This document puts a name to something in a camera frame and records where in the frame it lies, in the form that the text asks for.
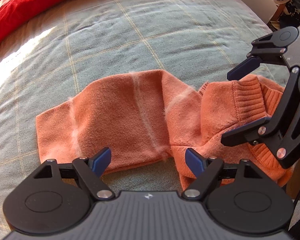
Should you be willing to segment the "orange knit sweater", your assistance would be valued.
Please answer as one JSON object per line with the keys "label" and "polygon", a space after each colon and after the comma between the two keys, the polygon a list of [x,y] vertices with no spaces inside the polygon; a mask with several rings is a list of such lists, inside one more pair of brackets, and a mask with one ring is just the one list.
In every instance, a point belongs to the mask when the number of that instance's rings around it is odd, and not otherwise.
{"label": "orange knit sweater", "polygon": [[164,70],[105,77],[36,117],[39,157],[70,163],[111,150],[108,172],[173,158],[182,188],[193,173],[185,163],[187,148],[226,163],[251,160],[280,186],[293,174],[264,144],[221,144],[224,132],[274,114],[283,87],[265,77],[206,82],[200,89]]}

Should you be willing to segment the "wooden chair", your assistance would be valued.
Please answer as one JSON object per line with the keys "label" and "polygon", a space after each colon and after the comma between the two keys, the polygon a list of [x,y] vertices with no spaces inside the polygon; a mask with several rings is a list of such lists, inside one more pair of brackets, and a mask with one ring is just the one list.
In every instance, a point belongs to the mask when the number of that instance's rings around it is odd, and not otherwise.
{"label": "wooden chair", "polygon": [[290,26],[290,13],[287,9],[287,2],[277,4],[276,6],[277,10],[267,23],[267,26],[272,32]]}

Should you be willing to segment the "navy star-pattern garment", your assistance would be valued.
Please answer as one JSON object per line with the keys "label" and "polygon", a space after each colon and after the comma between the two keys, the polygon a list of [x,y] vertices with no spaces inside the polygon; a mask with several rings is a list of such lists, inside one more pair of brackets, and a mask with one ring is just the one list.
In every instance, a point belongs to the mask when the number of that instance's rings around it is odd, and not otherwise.
{"label": "navy star-pattern garment", "polygon": [[274,2],[281,10],[276,20],[281,28],[300,26],[300,12],[292,0],[274,0]]}

